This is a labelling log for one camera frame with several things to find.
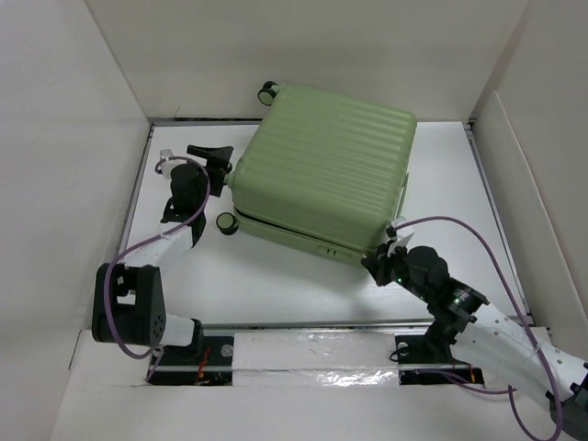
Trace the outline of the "light green hard suitcase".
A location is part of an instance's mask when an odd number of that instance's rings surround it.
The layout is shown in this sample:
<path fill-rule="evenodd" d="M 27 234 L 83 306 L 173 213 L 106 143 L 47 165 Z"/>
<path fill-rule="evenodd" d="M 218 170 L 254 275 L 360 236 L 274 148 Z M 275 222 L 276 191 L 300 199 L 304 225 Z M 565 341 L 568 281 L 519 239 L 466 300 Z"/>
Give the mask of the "light green hard suitcase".
<path fill-rule="evenodd" d="M 269 111 L 228 177 L 240 231 L 352 266 L 401 214 L 417 117 L 267 81 Z"/>

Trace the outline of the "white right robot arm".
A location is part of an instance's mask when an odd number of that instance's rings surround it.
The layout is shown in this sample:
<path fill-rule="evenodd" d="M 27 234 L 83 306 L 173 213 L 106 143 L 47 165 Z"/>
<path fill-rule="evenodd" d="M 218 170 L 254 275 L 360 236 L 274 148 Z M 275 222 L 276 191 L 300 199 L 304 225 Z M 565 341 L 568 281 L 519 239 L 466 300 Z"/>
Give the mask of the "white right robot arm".
<path fill-rule="evenodd" d="M 586 439 L 585 360 L 531 338 L 479 291 L 450 276 L 431 247 L 407 249 L 389 241 L 361 264 L 377 285 L 395 282 L 426 304 L 434 318 L 424 339 L 429 357 L 452 356 L 493 374 L 547 410 L 563 433 Z"/>

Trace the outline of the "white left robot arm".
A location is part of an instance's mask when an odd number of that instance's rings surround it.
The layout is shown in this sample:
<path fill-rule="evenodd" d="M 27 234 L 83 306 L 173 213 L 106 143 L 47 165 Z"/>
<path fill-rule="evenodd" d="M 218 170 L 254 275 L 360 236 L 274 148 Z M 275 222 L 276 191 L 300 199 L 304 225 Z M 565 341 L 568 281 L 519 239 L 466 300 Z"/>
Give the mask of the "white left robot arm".
<path fill-rule="evenodd" d="M 121 252 L 96 272 L 91 332 L 99 343 L 115 344 L 138 359 L 133 346 L 158 356 L 172 349 L 185 364 L 204 356 L 200 321 L 169 314 L 163 278 L 198 243 L 206 227 L 205 208 L 219 197 L 232 170 L 233 148 L 187 147 L 184 156 L 163 151 L 154 167 L 167 179 L 166 200 L 157 232 Z"/>

